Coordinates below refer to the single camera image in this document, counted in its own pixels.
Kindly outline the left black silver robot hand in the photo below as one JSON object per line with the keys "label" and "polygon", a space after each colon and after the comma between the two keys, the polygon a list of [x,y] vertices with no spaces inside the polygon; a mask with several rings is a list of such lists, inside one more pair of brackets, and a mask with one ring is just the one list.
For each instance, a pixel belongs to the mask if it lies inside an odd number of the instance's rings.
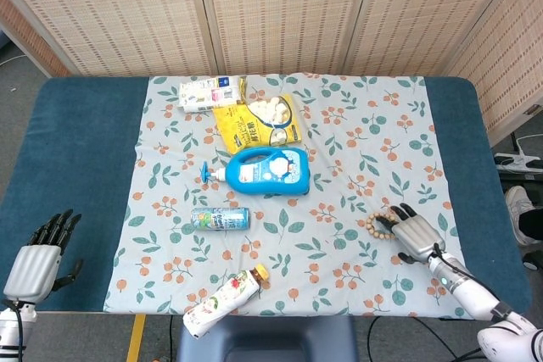
{"label": "left black silver robot hand", "polygon": [[70,242],[80,214],[72,209],[57,213],[37,228],[15,258],[3,289],[5,298],[14,303],[38,304],[51,292],[76,280],[84,264],[77,259],[71,272],[58,276],[60,262]]}

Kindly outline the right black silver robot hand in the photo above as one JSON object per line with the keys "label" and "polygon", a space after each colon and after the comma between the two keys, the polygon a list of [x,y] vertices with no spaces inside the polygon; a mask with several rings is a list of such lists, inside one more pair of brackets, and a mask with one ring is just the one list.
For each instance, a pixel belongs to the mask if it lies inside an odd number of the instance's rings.
{"label": "right black silver robot hand", "polygon": [[438,252],[445,251],[442,236],[407,203],[391,206],[390,213],[378,214],[376,221],[381,223],[403,246],[398,257],[409,265],[425,264]]}

